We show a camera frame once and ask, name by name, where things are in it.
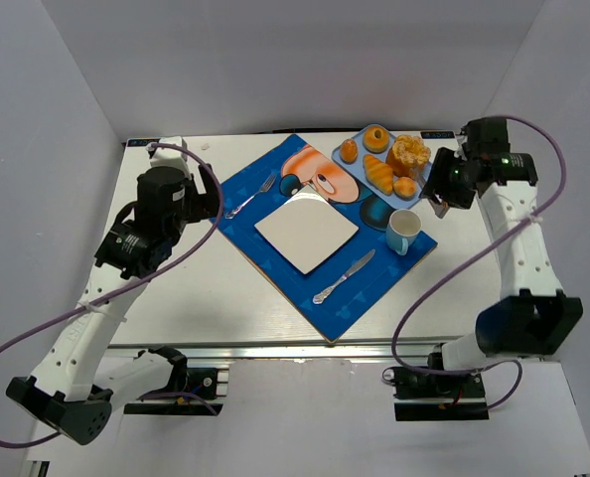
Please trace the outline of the metal serving tongs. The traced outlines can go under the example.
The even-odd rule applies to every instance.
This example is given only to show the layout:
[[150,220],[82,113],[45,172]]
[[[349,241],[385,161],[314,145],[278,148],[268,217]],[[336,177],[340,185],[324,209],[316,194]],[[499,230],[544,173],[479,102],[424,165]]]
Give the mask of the metal serving tongs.
[[430,170],[429,174],[425,176],[425,170],[418,166],[415,166],[412,172],[414,173],[414,180],[420,189],[418,197],[429,203],[437,218],[443,219],[448,213],[450,206],[441,198],[439,190],[441,178],[439,174]]

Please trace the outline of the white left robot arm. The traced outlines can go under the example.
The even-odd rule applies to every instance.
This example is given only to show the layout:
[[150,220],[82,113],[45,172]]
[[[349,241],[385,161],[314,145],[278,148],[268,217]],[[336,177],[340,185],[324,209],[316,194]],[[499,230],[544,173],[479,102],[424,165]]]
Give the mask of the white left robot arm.
[[153,166],[137,178],[137,197],[119,210],[94,255],[80,300],[51,351],[6,395],[41,423],[88,445],[112,413],[150,394],[174,397],[187,387],[187,359],[169,346],[141,351],[114,372],[98,369],[105,351],[153,273],[172,254],[186,225],[215,217],[220,207],[211,166],[199,168],[197,190],[185,166]]

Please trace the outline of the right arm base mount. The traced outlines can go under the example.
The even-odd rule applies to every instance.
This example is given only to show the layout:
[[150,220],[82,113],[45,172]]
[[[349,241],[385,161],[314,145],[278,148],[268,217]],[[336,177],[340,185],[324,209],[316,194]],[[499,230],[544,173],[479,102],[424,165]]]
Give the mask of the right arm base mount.
[[394,388],[394,417],[399,422],[488,420],[483,381],[478,376],[419,374],[400,366],[381,374]]

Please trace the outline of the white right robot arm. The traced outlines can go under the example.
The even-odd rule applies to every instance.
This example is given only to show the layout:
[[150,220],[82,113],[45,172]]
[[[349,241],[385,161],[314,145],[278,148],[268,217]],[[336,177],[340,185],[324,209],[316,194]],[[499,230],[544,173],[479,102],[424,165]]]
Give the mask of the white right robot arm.
[[538,175],[530,154],[513,152],[508,118],[469,121],[458,150],[440,148],[421,198],[435,215],[478,205],[501,275],[499,301],[479,313],[473,333],[444,344],[443,369],[453,374],[485,369],[508,357],[554,354],[583,314],[566,295],[541,228],[548,202],[537,201]]

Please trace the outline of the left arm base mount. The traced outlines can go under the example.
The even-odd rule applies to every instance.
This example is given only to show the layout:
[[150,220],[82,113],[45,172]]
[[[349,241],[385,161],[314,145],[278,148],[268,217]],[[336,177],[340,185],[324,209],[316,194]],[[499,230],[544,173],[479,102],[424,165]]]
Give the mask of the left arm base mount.
[[222,409],[218,403],[224,392],[218,390],[223,385],[218,368],[189,366],[187,358],[179,351],[167,346],[149,348],[140,351],[138,357],[145,354],[164,358],[171,366],[172,372],[168,383],[151,395],[169,394],[168,397],[142,399],[128,403],[124,407],[126,415],[150,416],[217,416]]

